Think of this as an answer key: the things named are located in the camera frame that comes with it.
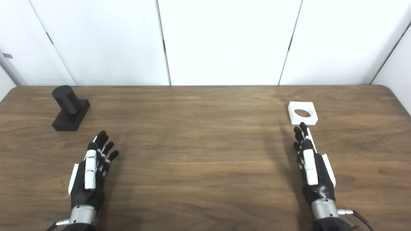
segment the white wall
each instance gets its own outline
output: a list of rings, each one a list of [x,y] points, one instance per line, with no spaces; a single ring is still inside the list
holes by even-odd
[[[77,85],[169,85],[154,0],[31,0]]]
[[[28,0],[0,0],[0,64],[21,85],[74,85]]]
[[[0,66],[0,101],[7,95],[7,93],[16,85],[10,79],[9,75]]]
[[[301,0],[159,0],[172,85],[277,85]]]
[[[404,34],[372,84],[390,88],[411,115],[411,29]]]
[[[280,84],[369,84],[410,21],[410,0],[305,0]]]

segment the white thumb segment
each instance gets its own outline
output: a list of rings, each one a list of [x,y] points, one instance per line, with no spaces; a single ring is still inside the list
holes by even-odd
[[[76,180],[77,170],[79,169],[79,164],[74,164],[72,176],[70,177],[69,183],[69,195],[72,193],[74,181]]]
[[[85,155],[84,189],[96,188],[96,150],[88,150]]]
[[[96,172],[88,171],[84,173],[84,189],[96,188]]]
[[[311,135],[309,128],[307,128],[307,133],[308,133],[308,139],[311,140],[312,146],[314,147],[314,151],[317,153],[317,149],[315,148],[314,140],[312,139],[312,135]]]
[[[304,155],[304,168],[307,175],[307,183],[309,185],[318,184],[317,168],[315,166],[314,152],[312,149],[303,151]]]
[[[322,155],[322,157],[323,157],[324,164],[326,165],[328,175],[330,176],[331,182],[335,188],[336,181],[335,181],[334,172],[332,171],[332,168],[331,168],[330,160],[328,159],[327,154]]]

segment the black cylinder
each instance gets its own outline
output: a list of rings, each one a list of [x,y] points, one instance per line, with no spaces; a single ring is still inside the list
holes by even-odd
[[[74,115],[81,110],[81,103],[70,86],[57,87],[52,95],[66,115]]]

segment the black base block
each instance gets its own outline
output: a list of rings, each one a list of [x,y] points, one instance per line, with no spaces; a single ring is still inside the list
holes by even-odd
[[[60,111],[57,118],[53,122],[53,127],[56,131],[76,132],[79,129],[85,114],[90,108],[90,103],[86,99],[79,99],[81,110],[74,115],[66,115],[63,110]]]

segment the black glove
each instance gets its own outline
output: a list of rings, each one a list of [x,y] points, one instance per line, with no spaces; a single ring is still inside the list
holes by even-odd
[[[96,168],[95,168],[95,186],[88,187],[85,185],[85,168],[86,159],[78,165],[76,177],[73,183],[73,188],[70,191],[72,208],[75,206],[89,205],[99,210],[104,203],[104,180],[110,168],[111,161],[118,156],[118,151],[113,151],[107,155],[110,149],[114,146],[113,142],[104,144],[109,140],[105,131],[101,131],[93,142],[88,144],[88,152],[95,151]]]
[[[323,156],[316,152],[314,142],[312,141],[312,137],[307,125],[305,125],[305,123],[302,122],[300,124],[300,128],[294,128],[294,132],[296,133],[297,139],[297,142],[294,142],[294,148],[298,152],[297,164],[300,168],[301,176],[304,181],[302,192],[304,194],[305,200],[310,205],[313,201],[321,198],[328,198],[335,201],[334,184],[330,178],[330,174],[332,175],[332,177],[334,176],[332,170],[330,169],[331,166],[329,167],[329,173],[326,164],[324,163]],[[305,150],[312,150],[314,155],[315,170],[306,169],[305,164],[307,160],[305,160],[303,154]],[[316,181],[316,184],[309,184],[309,182],[307,181],[307,174],[310,174],[312,178],[317,178],[318,181],[311,178],[311,180]]]

